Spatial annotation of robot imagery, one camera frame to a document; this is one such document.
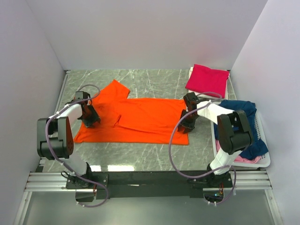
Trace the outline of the orange t-shirt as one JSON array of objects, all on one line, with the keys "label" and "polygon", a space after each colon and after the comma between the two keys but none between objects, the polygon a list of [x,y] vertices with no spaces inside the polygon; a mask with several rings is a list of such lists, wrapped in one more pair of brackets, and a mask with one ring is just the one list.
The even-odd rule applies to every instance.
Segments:
[{"label": "orange t-shirt", "polygon": [[183,100],[129,98],[130,90],[113,80],[92,100],[101,122],[87,128],[81,125],[75,143],[157,143],[188,145],[188,135],[173,134]]}]

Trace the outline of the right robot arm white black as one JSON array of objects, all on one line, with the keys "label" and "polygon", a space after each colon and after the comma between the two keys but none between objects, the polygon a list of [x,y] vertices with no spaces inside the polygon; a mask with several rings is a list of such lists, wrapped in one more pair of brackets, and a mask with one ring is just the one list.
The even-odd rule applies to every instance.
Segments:
[{"label": "right robot arm white black", "polygon": [[236,157],[254,142],[246,113],[243,110],[233,111],[223,108],[207,98],[200,99],[193,92],[186,94],[183,100],[187,108],[181,112],[174,131],[187,134],[194,130],[198,117],[209,119],[217,125],[220,150],[204,174],[191,176],[183,174],[178,169],[175,171],[193,181],[206,178],[209,186],[216,187],[228,174]]}]

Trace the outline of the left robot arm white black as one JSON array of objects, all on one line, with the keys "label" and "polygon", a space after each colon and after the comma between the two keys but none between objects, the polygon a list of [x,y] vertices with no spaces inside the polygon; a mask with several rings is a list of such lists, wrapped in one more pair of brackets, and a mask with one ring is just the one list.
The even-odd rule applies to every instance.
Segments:
[{"label": "left robot arm white black", "polygon": [[74,153],[71,125],[77,120],[85,128],[94,128],[101,122],[91,95],[85,91],[77,91],[74,99],[55,115],[37,121],[37,153],[41,158],[58,160],[66,168],[61,176],[71,184],[90,188],[94,185],[90,165]]}]

